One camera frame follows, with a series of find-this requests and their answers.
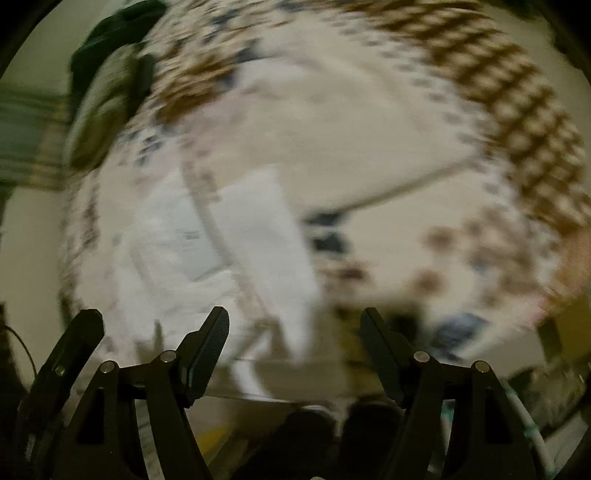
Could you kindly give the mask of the floral bed blanket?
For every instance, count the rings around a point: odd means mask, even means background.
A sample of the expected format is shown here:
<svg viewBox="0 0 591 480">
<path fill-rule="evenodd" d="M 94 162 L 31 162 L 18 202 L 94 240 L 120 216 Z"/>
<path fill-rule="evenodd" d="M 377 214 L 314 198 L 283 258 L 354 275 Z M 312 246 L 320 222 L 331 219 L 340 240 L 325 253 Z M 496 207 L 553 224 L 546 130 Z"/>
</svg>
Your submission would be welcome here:
<svg viewBox="0 0 591 480">
<path fill-rule="evenodd" d="M 66 223 L 64 287 L 95 308 L 92 359 L 125 364 L 108 333 L 111 253 L 102 224 L 174 169 L 206 198 L 279 171 L 342 367 L 363 369 L 359 316 L 409 315 L 418 342 L 473 359 L 534 329 L 558 266 L 492 117 L 427 50 L 362 13 L 306 1 L 177 1 L 141 48 L 152 90 L 103 162 L 82 171 Z"/>
</svg>

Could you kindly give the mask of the white pants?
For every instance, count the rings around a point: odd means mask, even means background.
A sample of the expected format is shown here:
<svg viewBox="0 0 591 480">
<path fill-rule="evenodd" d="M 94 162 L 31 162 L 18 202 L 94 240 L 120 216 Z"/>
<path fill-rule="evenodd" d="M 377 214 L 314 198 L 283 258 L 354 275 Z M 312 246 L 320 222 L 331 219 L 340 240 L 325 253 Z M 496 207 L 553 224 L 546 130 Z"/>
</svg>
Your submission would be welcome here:
<svg viewBox="0 0 591 480">
<path fill-rule="evenodd" d="M 108 333 L 125 364 L 173 347 L 216 306 L 229 336 L 212 388 L 228 396 L 317 400 L 339 356 L 280 174 L 263 167 L 214 198 L 174 169 L 102 224 L 111 253 Z"/>
</svg>

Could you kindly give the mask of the dark green jacket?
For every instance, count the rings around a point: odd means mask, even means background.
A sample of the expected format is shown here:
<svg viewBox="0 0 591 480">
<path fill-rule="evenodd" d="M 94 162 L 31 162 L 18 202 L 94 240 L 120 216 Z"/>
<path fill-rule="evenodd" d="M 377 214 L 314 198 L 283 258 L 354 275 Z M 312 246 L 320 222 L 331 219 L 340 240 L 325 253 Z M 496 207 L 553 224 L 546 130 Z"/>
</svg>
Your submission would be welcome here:
<svg viewBox="0 0 591 480">
<path fill-rule="evenodd" d="M 102 19 L 70 58 L 70 97 L 82 101 L 104 61 L 122 46 L 143 41 L 168 6 L 163 1 L 138 1 Z"/>
</svg>

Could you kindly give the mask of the brown checkered bed sheet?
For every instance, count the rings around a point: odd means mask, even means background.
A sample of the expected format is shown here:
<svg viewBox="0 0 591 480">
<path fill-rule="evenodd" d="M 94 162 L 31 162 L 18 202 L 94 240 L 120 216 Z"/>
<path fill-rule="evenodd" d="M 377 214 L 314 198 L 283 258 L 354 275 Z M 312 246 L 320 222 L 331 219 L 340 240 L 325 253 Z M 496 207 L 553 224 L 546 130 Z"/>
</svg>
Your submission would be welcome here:
<svg viewBox="0 0 591 480">
<path fill-rule="evenodd" d="M 590 222 L 583 140 L 531 57 L 476 1 L 342 1 L 373 26 L 425 48 L 463 97 L 492 117 L 491 147 L 516 172 L 522 205 L 566 234 Z"/>
</svg>

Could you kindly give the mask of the folded grey clothes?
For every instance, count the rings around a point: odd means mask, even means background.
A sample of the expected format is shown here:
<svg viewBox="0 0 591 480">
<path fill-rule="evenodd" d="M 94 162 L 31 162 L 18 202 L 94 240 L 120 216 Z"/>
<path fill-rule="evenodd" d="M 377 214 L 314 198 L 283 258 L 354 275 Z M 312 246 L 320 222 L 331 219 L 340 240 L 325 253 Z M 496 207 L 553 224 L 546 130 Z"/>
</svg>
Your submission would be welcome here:
<svg viewBox="0 0 591 480">
<path fill-rule="evenodd" d="M 138 44 L 111 53 L 98 69 L 73 118 L 64 159 L 74 171 L 99 166 L 151 93 L 155 59 Z"/>
</svg>

